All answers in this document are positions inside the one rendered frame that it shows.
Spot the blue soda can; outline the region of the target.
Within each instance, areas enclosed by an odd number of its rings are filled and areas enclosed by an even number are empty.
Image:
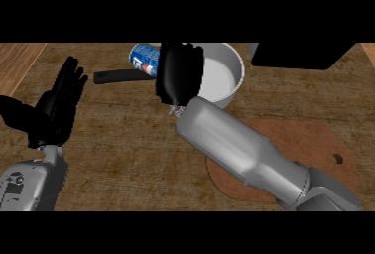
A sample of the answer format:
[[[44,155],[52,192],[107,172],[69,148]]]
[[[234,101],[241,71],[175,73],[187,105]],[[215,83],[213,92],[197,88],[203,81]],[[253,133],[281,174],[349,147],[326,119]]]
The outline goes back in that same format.
[[[137,69],[157,77],[160,50],[148,44],[137,44],[129,53],[129,61]]]

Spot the black appliance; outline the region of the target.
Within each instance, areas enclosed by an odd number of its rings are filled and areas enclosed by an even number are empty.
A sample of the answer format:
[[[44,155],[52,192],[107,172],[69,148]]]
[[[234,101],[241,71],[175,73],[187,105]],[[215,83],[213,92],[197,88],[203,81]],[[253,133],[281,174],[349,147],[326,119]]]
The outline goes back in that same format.
[[[264,67],[330,69],[355,42],[250,43],[252,64]]]

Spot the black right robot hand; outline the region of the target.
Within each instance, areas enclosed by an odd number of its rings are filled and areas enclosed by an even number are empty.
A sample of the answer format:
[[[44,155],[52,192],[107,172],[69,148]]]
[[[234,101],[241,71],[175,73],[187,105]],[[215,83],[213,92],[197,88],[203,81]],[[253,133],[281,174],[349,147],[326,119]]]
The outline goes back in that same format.
[[[199,96],[204,76],[204,49],[191,43],[163,43],[159,58],[156,94],[162,102],[187,106]]]

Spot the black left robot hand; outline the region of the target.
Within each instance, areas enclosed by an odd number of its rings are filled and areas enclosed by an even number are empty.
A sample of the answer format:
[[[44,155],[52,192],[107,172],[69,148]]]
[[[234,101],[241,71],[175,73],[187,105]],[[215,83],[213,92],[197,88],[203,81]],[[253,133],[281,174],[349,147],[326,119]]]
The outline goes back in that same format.
[[[79,67],[79,60],[69,57],[57,81],[36,104],[0,95],[0,117],[5,124],[29,134],[29,147],[64,146],[73,134],[78,107],[89,77]]]

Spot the brown wooden cutting board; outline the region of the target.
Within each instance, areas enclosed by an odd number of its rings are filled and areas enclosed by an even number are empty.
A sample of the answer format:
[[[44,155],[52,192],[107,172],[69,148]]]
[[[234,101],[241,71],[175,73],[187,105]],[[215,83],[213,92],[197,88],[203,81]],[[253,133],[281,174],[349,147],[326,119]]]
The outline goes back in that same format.
[[[241,121],[271,138],[290,160],[324,170],[358,192],[358,169],[351,150],[326,125],[292,119],[241,118]],[[265,190],[249,187],[212,159],[206,162],[212,181],[228,197],[240,201],[277,202]]]

